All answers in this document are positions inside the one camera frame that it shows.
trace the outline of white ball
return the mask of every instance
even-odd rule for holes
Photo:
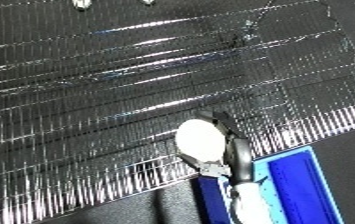
[[[91,6],[91,0],[72,0],[72,3],[78,10],[86,10]]]
[[[223,157],[224,135],[210,122],[192,119],[177,130],[177,147],[181,153],[202,162],[215,162]]]

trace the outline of small white object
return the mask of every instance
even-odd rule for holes
[[[80,11],[86,10],[91,6],[91,0],[72,0],[72,3]]]
[[[141,0],[141,2],[145,5],[152,5],[153,3],[155,3],[155,0]]]
[[[221,160],[225,151],[224,135],[210,122],[192,119],[177,130],[177,147],[181,153],[201,162]]]
[[[264,198],[261,196],[258,183],[243,183],[234,186],[238,198],[234,199],[231,211],[236,214],[243,224],[272,224],[270,211]]]

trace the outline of silver surface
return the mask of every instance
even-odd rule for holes
[[[195,176],[173,138],[197,110],[231,113],[256,157],[355,129],[330,7],[267,4],[0,0],[0,223]]]

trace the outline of dark background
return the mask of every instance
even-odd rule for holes
[[[329,0],[355,45],[355,1]],[[312,144],[346,223],[355,223],[355,131]],[[192,182],[54,219],[53,224],[200,223]]]

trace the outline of crinkled silver foil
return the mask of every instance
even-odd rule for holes
[[[354,130],[355,49],[323,1],[0,0],[0,223],[194,177],[198,110],[256,157]]]

